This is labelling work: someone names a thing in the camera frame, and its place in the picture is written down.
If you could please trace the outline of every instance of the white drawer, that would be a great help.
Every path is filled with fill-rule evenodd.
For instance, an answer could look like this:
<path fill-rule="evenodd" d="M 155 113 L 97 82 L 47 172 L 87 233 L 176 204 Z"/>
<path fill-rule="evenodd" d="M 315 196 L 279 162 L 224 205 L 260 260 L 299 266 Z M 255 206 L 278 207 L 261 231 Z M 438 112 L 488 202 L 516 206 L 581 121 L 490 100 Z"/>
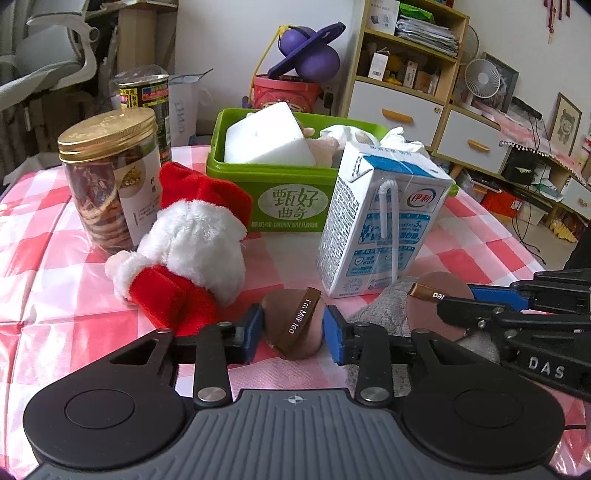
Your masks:
<path fill-rule="evenodd" d="M 500 139 L 497 129 L 452 110 L 437 153 L 498 174 L 508 150 Z"/>
<path fill-rule="evenodd" d="M 443 107 L 437 103 L 387 87 L 355 82 L 348 118 L 388 128 L 403 127 L 407 142 L 430 147 Z"/>
<path fill-rule="evenodd" d="M 573 178 L 567 180 L 562 189 L 562 203 L 580 213 L 587 219 L 591 219 L 591 192 Z"/>

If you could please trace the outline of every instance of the red box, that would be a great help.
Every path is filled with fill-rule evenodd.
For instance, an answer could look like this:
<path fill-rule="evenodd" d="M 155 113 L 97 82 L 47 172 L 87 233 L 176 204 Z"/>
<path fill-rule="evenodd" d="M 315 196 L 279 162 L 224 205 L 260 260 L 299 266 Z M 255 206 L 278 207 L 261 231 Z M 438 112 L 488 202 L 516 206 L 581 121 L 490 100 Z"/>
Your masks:
<path fill-rule="evenodd" d="M 480 203 L 486 210 L 498 215 L 514 218 L 521 208 L 522 201 L 507 192 L 488 192 Z"/>

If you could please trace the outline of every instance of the milk carton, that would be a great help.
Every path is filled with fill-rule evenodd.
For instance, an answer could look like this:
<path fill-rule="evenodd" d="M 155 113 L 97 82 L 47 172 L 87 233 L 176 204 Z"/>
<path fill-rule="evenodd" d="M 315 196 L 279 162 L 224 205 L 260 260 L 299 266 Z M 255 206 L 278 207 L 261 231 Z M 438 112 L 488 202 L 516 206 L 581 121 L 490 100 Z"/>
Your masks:
<path fill-rule="evenodd" d="M 398 250 L 398 272 L 403 273 L 452 184 L 419 153 L 347 143 L 317 264 L 327 294 L 339 298 L 379 293 L 390 285 L 392 251 Z M 397 211 L 396 204 L 392 209 L 393 197 L 398 201 L 398 225 L 392 225 L 392 211 L 395 217 Z"/>

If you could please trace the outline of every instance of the stacked magazine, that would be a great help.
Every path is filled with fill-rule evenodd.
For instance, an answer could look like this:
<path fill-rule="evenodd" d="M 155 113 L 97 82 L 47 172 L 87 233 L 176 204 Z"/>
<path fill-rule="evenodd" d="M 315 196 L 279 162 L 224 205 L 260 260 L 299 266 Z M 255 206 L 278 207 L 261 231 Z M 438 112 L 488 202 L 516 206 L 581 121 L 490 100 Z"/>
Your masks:
<path fill-rule="evenodd" d="M 405 15 L 400 15 L 395 35 L 452 57 L 457 57 L 457 52 L 460 49 L 458 39 L 449 28 L 433 25 L 423 20 L 415 20 Z"/>

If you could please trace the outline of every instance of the white wall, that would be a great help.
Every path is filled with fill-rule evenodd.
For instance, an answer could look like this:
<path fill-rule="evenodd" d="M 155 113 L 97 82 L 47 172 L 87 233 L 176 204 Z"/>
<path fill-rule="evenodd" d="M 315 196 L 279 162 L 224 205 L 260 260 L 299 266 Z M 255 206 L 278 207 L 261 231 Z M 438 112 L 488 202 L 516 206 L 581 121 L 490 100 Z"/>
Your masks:
<path fill-rule="evenodd" d="M 242 106 L 254 68 L 279 25 L 305 25 L 318 30 L 341 21 L 349 27 L 355 1 L 180 0 L 175 74 L 214 68 L 202 85 L 213 102 L 201 108 L 199 119 L 213 121 L 221 109 Z M 348 28 L 330 44 L 342 59 L 351 34 Z M 265 73 L 282 58 L 275 43 L 260 72 Z"/>
<path fill-rule="evenodd" d="M 591 16 L 571 0 L 548 45 L 547 9 L 542 0 L 456 0 L 470 16 L 486 51 L 519 72 L 515 96 L 544 115 L 550 130 L 558 92 L 582 112 L 579 135 L 586 134 L 591 113 Z"/>

